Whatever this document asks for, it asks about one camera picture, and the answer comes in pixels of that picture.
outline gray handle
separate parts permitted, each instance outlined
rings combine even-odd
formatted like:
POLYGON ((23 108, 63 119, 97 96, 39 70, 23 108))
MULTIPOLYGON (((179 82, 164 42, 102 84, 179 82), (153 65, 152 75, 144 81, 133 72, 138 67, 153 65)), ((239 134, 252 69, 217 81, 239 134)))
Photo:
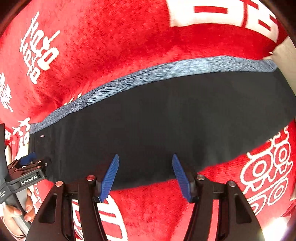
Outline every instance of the gray handle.
POLYGON ((6 201, 6 205, 11 205, 16 207, 17 209, 22 211, 22 215, 18 218, 14 218, 16 224, 20 227, 22 232, 25 236, 27 236, 29 229, 31 227, 30 222, 25 221, 25 214, 26 214, 26 201, 27 201, 28 195, 27 195, 27 189, 24 189, 17 194, 12 194, 6 201))

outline gray fabric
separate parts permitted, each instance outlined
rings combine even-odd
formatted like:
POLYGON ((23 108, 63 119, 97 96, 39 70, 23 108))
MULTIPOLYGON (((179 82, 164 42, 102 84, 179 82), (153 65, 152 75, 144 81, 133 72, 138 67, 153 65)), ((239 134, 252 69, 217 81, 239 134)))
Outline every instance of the gray fabric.
POLYGON ((36 133, 58 122, 70 113, 79 111, 119 92, 155 81, 214 72, 273 72, 276 68, 277 66, 272 60, 250 60, 231 56, 188 59, 153 66, 106 83, 72 103, 60 107, 42 122, 32 124, 30 133, 36 133))

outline red fabric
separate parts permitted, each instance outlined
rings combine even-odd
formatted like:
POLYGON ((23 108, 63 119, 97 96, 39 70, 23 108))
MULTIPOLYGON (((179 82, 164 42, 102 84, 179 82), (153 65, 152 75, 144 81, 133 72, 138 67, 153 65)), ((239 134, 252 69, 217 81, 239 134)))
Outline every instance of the red fabric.
MULTIPOLYGON (((201 174, 212 181, 226 183, 234 180, 241 190, 254 181, 256 175, 263 171, 253 182, 253 188, 245 192, 247 199, 258 197, 257 202, 250 201, 251 205, 258 204, 257 218, 262 228, 266 227, 274 218, 286 216, 286 213, 295 210, 295 202, 290 202, 290 196, 294 190, 296 168, 293 161, 296 159, 296 123, 292 121, 279 135, 267 141, 264 145, 254 149, 249 154, 244 154, 236 159, 208 167, 201 174), (259 155, 259 158, 251 158, 250 155, 259 155)), ((52 184, 48 181, 38 183, 39 196, 44 200, 46 193, 52 184)), ((178 183, 171 180, 164 183, 157 183, 150 186, 112 191, 110 196, 115 201, 113 208, 103 208, 106 216, 116 217, 114 223, 103 221, 106 234, 122 238, 117 223, 122 220, 127 231, 128 240, 183 240, 193 204, 187 203, 182 198, 178 183), (114 210, 118 207, 122 219, 114 210)), ((214 240, 217 230, 218 203, 214 203, 212 228, 210 230, 210 241, 214 240)), ((78 230, 81 230, 80 219, 75 223, 78 230)))
MULTIPOLYGON (((40 122, 55 109, 75 100, 80 93, 162 63, 218 55, 262 59, 287 34, 278 23, 275 43, 246 28, 247 20, 253 18, 249 7, 254 3, 250 2, 257 1, 249 1, 240 9, 242 26, 203 23, 170 27, 167 2, 172 0, 34 0, 16 16, 0 39, 0 70, 11 89, 9 106, 13 110, 1 111, 0 123, 6 123, 11 129, 27 117, 30 117, 29 123, 40 122), (55 47, 59 54, 48 70, 39 68, 40 76, 33 84, 27 76, 26 53, 19 49, 21 39, 38 11, 37 30, 44 31, 44 37, 51 38, 60 31, 50 42, 50 47, 55 47)), ((223 2, 227 7, 235 3, 244 4, 240 0, 223 2)), ((32 38, 29 35, 25 40, 28 49, 32 38)), ((37 49, 43 41, 41 38, 37 49)))

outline white swirl pattern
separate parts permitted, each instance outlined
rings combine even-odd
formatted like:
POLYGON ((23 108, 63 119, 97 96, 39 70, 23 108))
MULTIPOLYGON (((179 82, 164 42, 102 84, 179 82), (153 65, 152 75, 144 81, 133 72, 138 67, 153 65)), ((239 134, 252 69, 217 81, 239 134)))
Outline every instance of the white swirl pattern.
POLYGON ((252 197, 247 200, 255 215, 259 214, 266 204, 271 206, 279 201, 287 190, 287 176, 293 167, 293 161, 290 160, 288 126, 284 128, 284 133, 286 138, 282 141, 280 132, 270 139, 270 147, 266 150, 254 155, 247 153, 250 161, 243 167, 240 180, 245 185, 243 194, 248 198, 252 193, 252 197))

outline human hand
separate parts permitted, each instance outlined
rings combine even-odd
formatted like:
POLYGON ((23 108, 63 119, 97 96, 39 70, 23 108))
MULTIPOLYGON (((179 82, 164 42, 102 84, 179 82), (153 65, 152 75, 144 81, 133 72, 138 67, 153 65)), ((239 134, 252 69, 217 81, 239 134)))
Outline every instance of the human hand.
MULTIPOLYGON (((35 208, 33 206, 32 202, 32 193, 29 189, 27 189, 27 201, 26 201, 26 214, 24 216, 26 222, 33 222, 35 218, 35 208)), ((9 229, 9 231, 14 234, 15 236, 22 236, 23 232, 19 228, 19 226, 16 224, 13 218, 17 218, 22 215, 21 210, 10 206, 5 205, 3 208, 3 222, 5 226, 9 229)))

